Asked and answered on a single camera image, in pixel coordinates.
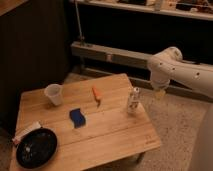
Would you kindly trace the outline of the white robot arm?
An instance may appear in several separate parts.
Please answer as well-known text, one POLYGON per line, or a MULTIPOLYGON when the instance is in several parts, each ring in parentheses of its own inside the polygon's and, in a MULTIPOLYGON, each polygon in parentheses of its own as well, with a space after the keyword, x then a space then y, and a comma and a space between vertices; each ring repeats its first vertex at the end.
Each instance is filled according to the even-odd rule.
MULTIPOLYGON (((171 80, 213 100, 213 66, 186 63, 177 47, 168 47, 148 58, 150 83, 157 92, 171 80)), ((188 171, 213 171, 213 103, 203 117, 188 171)))

